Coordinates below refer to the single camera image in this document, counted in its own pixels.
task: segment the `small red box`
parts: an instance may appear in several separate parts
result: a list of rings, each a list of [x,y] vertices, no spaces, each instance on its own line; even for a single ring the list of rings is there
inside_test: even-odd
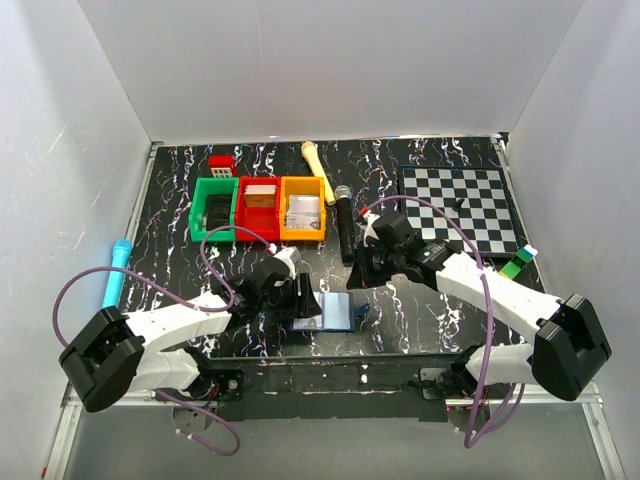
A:
[[[236,225],[246,227],[270,242],[280,240],[280,181],[282,177],[240,177],[238,199],[236,201]],[[275,185],[276,202],[273,207],[247,207],[244,203],[244,189],[247,185]],[[239,242],[255,242],[256,238],[236,230]]]
[[[238,176],[233,155],[211,155],[209,157],[209,169],[214,178]]]

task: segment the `black microphone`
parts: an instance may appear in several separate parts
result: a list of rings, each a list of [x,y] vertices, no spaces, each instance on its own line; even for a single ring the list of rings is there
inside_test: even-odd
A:
[[[351,188],[340,185],[335,189],[336,211],[338,213],[338,238],[342,264],[352,265],[355,257],[355,233],[353,226],[353,206]]]

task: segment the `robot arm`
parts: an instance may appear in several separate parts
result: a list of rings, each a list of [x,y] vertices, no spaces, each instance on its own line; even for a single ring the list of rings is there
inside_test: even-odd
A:
[[[485,309],[484,273],[497,319],[520,333],[526,344],[491,347],[487,384],[537,383],[563,400],[575,400],[611,356],[591,303],[536,292],[490,269],[482,272],[467,254],[446,241],[425,242],[407,218],[390,212],[369,218],[365,243],[356,249],[348,289],[386,284],[398,273],[416,283]],[[436,379],[447,393],[470,394],[480,376],[486,347],[470,347],[451,370]]]
[[[113,405],[127,392],[190,392],[199,384],[203,359],[180,348],[189,340],[250,323],[260,311],[277,313],[283,321],[322,313],[309,274],[297,272],[299,260],[297,248],[284,248],[246,277],[230,280],[236,302],[228,311],[209,313],[177,304],[123,315],[116,307],[103,308],[65,348],[60,365],[89,412]],[[190,303],[223,307],[225,295],[207,292]]]

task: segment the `table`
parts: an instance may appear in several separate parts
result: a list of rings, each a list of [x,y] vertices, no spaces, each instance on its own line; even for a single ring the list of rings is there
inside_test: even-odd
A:
[[[325,172],[335,188],[350,185],[361,208],[397,192],[399,165],[499,167],[497,141],[491,137],[371,139],[317,142]],[[195,183],[210,176],[211,154],[232,154],[239,175],[309,175],[300,143],[161,146],[157,149],[141,210],[130,266],[183,296],[208,288],[209,274],[189,237],[188,215]],[[342,266],[334,209],[328,212],[325,242],[300,245],[303,268],[314,289],[344,291],[350,269]],[[519,218],[516,230],[526,243]],[[250,269],[265,253],[259,244],[215,244],[209,254],[215,267],[232,276]],[[535,265],[518,282],[542,289]],[[368,302],[369,315],[354,333],[290,332],[261,315],[251,325],[219,337],[198,339],[209,357],[353,356],[455,353],[485,337],[485,314],[465,303],[394,279],[388,286],[355,291],[356,304]],[[128,280],[121,297],[124,311],[172,303],[140,282]],[[501,324],[496,343],[519,343],[520,336]]]

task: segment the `black and white checkered pattern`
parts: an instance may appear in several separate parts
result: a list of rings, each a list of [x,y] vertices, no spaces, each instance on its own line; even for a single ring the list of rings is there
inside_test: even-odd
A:
[[[411,168],[405,167],[403,192],[422,198],[444,212],[460,226],[480,253],[513,254],[518,251],[516,232],[500,172],[481,169]],[[462,210],[453,209],[456,201],[465,199]],[[470,252],[458,232],[428,207],[408,202],[406,215],[425,240],[448,239]]]

